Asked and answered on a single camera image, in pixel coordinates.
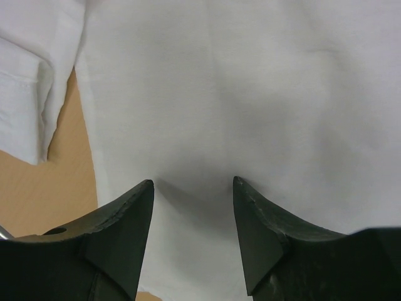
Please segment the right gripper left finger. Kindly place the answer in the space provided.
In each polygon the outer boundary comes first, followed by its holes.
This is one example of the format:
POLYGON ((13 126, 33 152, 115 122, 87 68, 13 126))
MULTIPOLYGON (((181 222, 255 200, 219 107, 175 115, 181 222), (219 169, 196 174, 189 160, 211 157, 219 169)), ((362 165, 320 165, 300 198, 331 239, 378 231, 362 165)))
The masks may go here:
POLYGON ((42 235, 1 241, 2 300, 134 300, 154 206, 145 180, 42 235))

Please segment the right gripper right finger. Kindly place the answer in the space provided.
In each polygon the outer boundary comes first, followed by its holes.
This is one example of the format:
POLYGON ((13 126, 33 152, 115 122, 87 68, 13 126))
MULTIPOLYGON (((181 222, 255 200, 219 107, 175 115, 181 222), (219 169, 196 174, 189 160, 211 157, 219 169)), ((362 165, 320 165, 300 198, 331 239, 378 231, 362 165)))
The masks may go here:
POLYGON ((253 300, 400 299, 400 228, 344 235, 295 216, 240 177, 232 189, 253 300))

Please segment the white long sleeve shirt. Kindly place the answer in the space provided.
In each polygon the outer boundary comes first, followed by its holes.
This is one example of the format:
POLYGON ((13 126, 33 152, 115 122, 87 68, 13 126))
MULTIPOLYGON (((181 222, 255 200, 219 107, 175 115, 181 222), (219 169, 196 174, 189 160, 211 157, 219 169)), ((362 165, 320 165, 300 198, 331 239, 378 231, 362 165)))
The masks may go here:
POLYGON ((142 292, 247 299, 235 176, 329 230, 400 224, 399 1, 2 1, 3 151, 47 160, 71 72, 98 204, 155 183, 142 292))

